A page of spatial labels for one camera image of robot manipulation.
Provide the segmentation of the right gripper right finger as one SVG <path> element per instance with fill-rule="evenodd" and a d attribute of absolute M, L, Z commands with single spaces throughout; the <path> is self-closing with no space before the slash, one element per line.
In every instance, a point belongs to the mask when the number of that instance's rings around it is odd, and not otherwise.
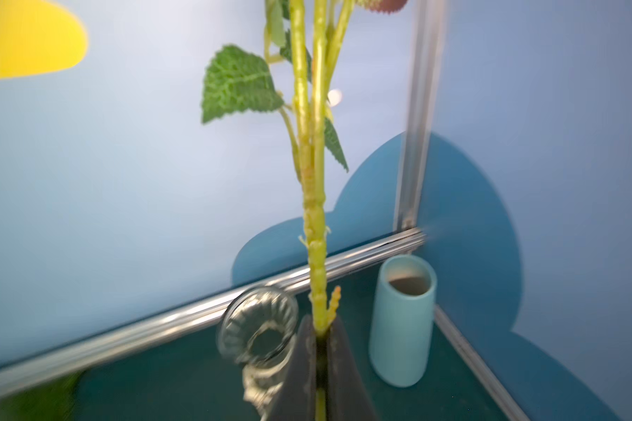
<path fill-rule="evenodd" d="M 378 421 L 379 417 L 356 366 L 340 317 L 330 326 L 326 351 L 327 420 Z"/>

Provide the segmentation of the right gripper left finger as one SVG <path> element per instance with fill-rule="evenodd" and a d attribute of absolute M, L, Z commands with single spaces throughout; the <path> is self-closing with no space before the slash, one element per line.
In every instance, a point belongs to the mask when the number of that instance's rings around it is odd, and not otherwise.
<path fill-rule="evenodd" d="M 317 346 L 312 317 L 303 317 L 283 386 L 273 400 L 268 421 L 314 421 Z"/>

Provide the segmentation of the pink rose spray stem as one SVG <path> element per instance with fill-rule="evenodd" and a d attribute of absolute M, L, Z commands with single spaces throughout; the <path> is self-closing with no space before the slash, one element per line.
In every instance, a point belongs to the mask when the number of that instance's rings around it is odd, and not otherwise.
<path fill-rule="evenodd" d="M 318 1 L 314 34 L 307 34 L 305 3 L 268 1 L 263 42 L 277 54 L 253 54 L 226 44 L 209 61 L 203 79 L 201 121 L 208 124 L 235 113 L 278 112 L 289 134 L 291 155 L 302 192 L 303 233 L 307 250 L 309 300 L 317 346 L 315 419 L 327 420 L 327 342 L 338 315 L 340 288 L 328 289 L 329 227 L 324 205 L 326 154 L 342 159 L 328 91 L 349 21 L 359 7 L 393 14 L 401 1 Z"/>

